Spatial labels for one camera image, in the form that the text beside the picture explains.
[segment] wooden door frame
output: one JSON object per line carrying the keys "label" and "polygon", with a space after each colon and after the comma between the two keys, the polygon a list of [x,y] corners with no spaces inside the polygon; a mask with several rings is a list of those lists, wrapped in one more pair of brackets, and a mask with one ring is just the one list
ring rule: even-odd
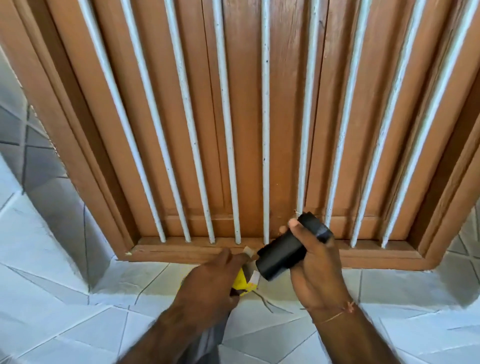
{"label": "wooden door frame", "polygon": [[[0,0],[0,41],[29,102],[34,106],[80,197],[119,260],[198,264],[223,247],[258,249],[262,238],[207,237],[186,243],[141,237],[69,59],[43,1]],[[337,240],[350,268],[427,270],[442,260],[480,195],[480,77],[458,118],[430,188],[405,241]]]}

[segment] white painted rod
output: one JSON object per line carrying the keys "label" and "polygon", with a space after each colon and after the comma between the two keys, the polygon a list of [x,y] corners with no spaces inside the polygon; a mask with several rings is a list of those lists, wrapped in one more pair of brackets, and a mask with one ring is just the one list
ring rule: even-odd
{"label": "white painted rod", "polygon": [[133,15],[132,5],[130,3],[130,0],[120,0],[120,1],[123,8],[123,13],[125,15],[125,20],[127,22],[128,31],[130,33],[130,39],[132,41],[133,51],[135,53],[135,57],[137,58],[138,68],[140,70],[140,76],[142,78],[142,83],[144,85],[148,107],[150,109],[150,114],[152,115],[153,125],[155,127],[155,132],[158,138],[158,144],[160,145],[160,150],[162,151],[163,161],[165,163],[165,168],[167,170],[168,181],[170,182],[170,187],[172,189],[173,199],[175,200],[175,206],[177,207],[180,223],[183,229],[183,234],[185,235],[185,241],[191,242],[192,239],[190,237],[190,232],[188,230],[187,219],[185,217],[185,212],[183,210],[180,193],[177,187],[177,181],[175,179],[175,173],[173,172],[173,166],[170,160],[170,154],[168,153],[167,141],[165,139],[165,134],[163,133],[160,115],[158,114],[158,109],[155,101],[155,94],[153,92],[152,83],[150,81],[150,76],[148,74],[148,68],[145,62],[144,52],[142,49],[140,36],[138,34],[137,25],[135,23],[135,17]]}
{"label": "white painted rod", "polygon": [[410,185],[413,172],[415,171],[415,167],[419,160],[420,153],[432,125],[433,119],[435,118],[435,114],[438,110],[438,107],[440,106],[440,102],[442,101],[442,97],[448,85],[448,81],[450,80],[450,76],[452,74],[458,55],[462,49],[468,28],[470,28],[473,16],[478,8],[478,4],[479,0],[469,0],[466,3],[462,18],[460,20],[460,24],[455,31],[455,35],[450,43],[444,59],[442,60],[442,64],[440,65],[440,72],[433,88],[432,96],[420,121],[420,125],[415,136],[415,141],[408,157],[407,166],[400,180],[395,201],[393,203],[390,217],[388,219],[387,226],[382,238],[383,248],[387,246],[388,239],[390,238],[390,234],[392,233],[392,230],[395,226],[395,222],[398,218],[398,214],[400,213],[400,209],[402,207],[403,200],[405,199],[405,195],[407,194],[408,186]]}
{"label": "white painted rod", "polygon": [[417,0],[412,10],[410,20],[408,21],[407,32],[405,39],[403,40],[402,49],[398,56],[398,63],[396,65],[396,71],[390,89],[390,95],[388,96],[387,104],[384,110],[382,123],[380,125],[380,131],[378,133],[377,142],[373,151],[372,161],[370,162],[370,168],[368,170],[365,186],[363,187],[362,195],[360,198],[359,207],[357,210],[357,218],[353,227],[352,239],[350,240],[350,246],[355,247],[360,232],[361,223],[367,207],[368,198],[372,191],[373,181],[375,174],[377,173],[378,164],[380,163],[380,157],[387,138],[388,129],[390,128],[390,122],[393,118],[398,95],[400,95],[400,89],[402,87],[405,72],[407,70],[408,62],[410,60],[410,54],[412,53],[413,43],[415,36],[420,25],[423,9],[425,8],[426,0]]}
{"label": "white painted rod", "polygon": [[262,167],[264,244],[270,242],[270,0],[262,0]]}
{"label": "white painted rod", "polygon": [[220,93],[222,96],[223,124],[227,144],[228,176],[232,196],[233,225],[235,242],[240,244],[240,215],[237,194],[237,175],[235,170],[235,153],[233,149],[232,118],[230,114],[230,93],[228,91],[227,56],[225,53],[225,34],[223,31],[222,0],[213,0],[213,16],[215,22],[216,53],[218,59],[218,74],[220,77]]}
{"label": "white painted rod", "polygon": [[343,147],[345,144],[345,136],[347,135],[348,122],[350,120],[350,111],[352,108],[353,94],[355,92],[355,83],[357,82],[357,73],[358,73],[360,58],[361,58],[361,49],[363,46],[365,29],[367,28],[368,14],[370,12],[371,3],[372,3],[372,0],[361,0],[361,4],[360,4],[360,11],[359,11],[358,20],[357,20],[357,29],[355,30],[355,38],[353,40],[353,52],[352,52],[352,59],[350,61],[350,70],[348,74],[347,88],[345,90],[345,98],[343,101],[342,117],[340,120],[340,128],[338,130],[338,138],[336,142],[335,159],[332,167],[330,189],[328,191],[327,207],[325,211],[326,226],[330,226],[330,220],[332,218],[336,186],[338,184],[340,164],[342,163]]}
{"label": "white painted rod", "polygon": [[195,171],[197,173],[198,187],[200,189],[202,206],[204,208],[208,237],[210,239],[210,243],[215,243],[212,218],[210,216],[210,208],[208,207],[208,197],[207,189],[205,186],[204,170],[202,167],[202,160],[200,158],[200,149],[198,147],[197,130],[195,128],[195,120],[193,118],[192,101],[190,99],[187,71],[185,68],[185,60],[183,58],[183,50],[181,47],[181,38],[179,26],[177,23],[177,15],[175,14],[174,0],[165,0],[165,9],[167,11],[168,27],[170,29],[170,38],[173,46],[173,53],[175,55],[175,63],[177,65],[177,74],[180,82],[181,98],[183,100],[185,118],[187,119],[188,135],[190,137],[190,145],[192,146],[193,162],[195,164]]}
{"label": "white painted rod", "polygon": [[315,62],[318,48],[318,29],[320,26],[320,0],[312,0],[310,4],[310,26],[308,30],[307,71],[305,75],[305,91],[303,95],[303,116],[301,123],[299,182],[297,188],[297,217],[303,211],[305,199],[305,183],[307,174],[308,134],[312,116],[313,82],[315,79]]}
{"label": "white painted rod", "polygon": [[127,138],[127,142],[130,147],[130,151],[132,152],[133,160],[135,161],[135,166],[137,167],[140,180],[142,181],[142,185],[144,187],[145,195],[150,206],[153,219],[155,221],[158,235],[160,236],[160,240],[164,243],[167,240],[165,238],[165,233],[160,222],[160,216],[158,215],[158,210],[155,206],[152,190],[150,188],[150,184],[148,183],[148,178],[145,173],[145,168],[142,163],[142,158],[140,157],[140,152],[138,151],[138,146],[135,141],[130,122],[128,120],[127,112],[125,111],[125,107],[121,100],[120,92],[115,82],[115,77],[113,75],[110,62],[108,61],[107,52],[105,51],[105,45],[103,43],[103,39],[95,19],[92,5],[90,4],[89,0],[78,0],[78,3],[80,5],[82,15],[87,25],[88,32],[90,33],[90,38],[92,39],[93,45],[95,47],[96,55],[98,57],[98,60],[100,61],[100,66],[105,76],[105,80],[107,81],[113,102],[117,109],[123,132],[125,133],[125,137]]}

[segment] wooden door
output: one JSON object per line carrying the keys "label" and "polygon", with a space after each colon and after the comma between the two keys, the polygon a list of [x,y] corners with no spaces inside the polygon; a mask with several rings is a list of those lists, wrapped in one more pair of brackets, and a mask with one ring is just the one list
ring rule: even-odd
{"label": "wooden door", "polygon": [[[478,110],[470,106],[473,111],[466,111],[467,98],[477,95],[477,1],[263,3],[269,3],[268,62],[262,56],[262,1],[220,3],[231,141],[222,100],[216,0],[9,0],[5,14],[10,17],[1,26],[0,36],[69,175],[119,259],[201,262],[222,246],[236,251],[246,245],[260,248],[264,224],[267,238],[274,238],[278,228],[295,215],[298,189],[304,185],[300,206],[320,219],[325,219],[329,194],[333,196],[330,228],[342,249],[345,266],[426,269],[437,264],[448,238],[462,222],[449,223],[448,234],[436,236],[466,178],[454,167],[462,162],[462,170],[468,170],[476,150],[472,145],[478,146],[472,137],[476,135]],[[90,9],[90,18],[85,15],[86,8]],[[358,45],[355,39],[361,32],[365,9],[357,69],[353,66]],[[359,202],[415,12],[420,17],[408,65],[364,217],[359,219],[359,242],[350,247]],[[317,37],[312,37],[312,20],[318,22]],[[132,35],[132,22],[137,40]],[[380,242],[391,221],[392,206],[398,200],[426,110],[435,98],[444,60],[466,23],[459,54],[402,196],[401,209],[387,237],[388,246],[383,249]],[[15,44],[11,39],[13,29],[23,34],[23,43]],[[269,73],[268,95],[262,84],[265,70]],[[356,77],[349,91],[352,75]],[[311,108],[305,106],[309,87]],[[346,107],[349,99],[351,107]],[[270,110],[269,183],[263,178],[265,100]],[[343,119],[348,122],[345,144],[340,159],[336,159],[338,141],[343,139]],[[135,159],[125,123],[132,130],[139,159]],[[159,125],[165,137],[163,146]],[[70,139],[65,137],[64,128],[70,130]],[[463,137],[452,145],[459,130],[463,130]],[[306,153],[301,152],[302,145]],[[236,193],[228,158],[231,147]],[[442,162],[447,154],[456,157]],[[299,178],[303,155],[305,180]],[[79,165],[85,168],[82,172]],[[447,193],[448,183],[454,179],[456,187]],[[442,187],[432,191],[436,183]],[[267,214],[263,209],[265,193],[269,197]],[[478,194],[475,189],[469,192],[467,201],[460,203],[458,216],[466,217],[468,206]],[[240,245],[234,240],[236,200]],[[166,243],[161,242],[159,226]],[[188,234],[192,242],[185,242]],[[433,245],[438,246],[435,251],[430,249]],[[429,251],[434,258],[427,257]]]}

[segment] black cylindrical object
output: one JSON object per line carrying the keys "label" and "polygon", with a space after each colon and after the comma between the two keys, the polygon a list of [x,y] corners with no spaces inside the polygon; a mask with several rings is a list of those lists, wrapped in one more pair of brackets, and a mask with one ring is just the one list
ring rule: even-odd
{"label": "black cylindrical object", "polygon": [[[321,243],[326,243],[333,236],[330,229],[311,212],[301,214],[298,221]],[[257,254],[259,256],[256,261],[258,271],[266,280],[273,280],[284,270],[292,268],[303,260],[307,249],[288,229],[287,232],[260,249]]]}

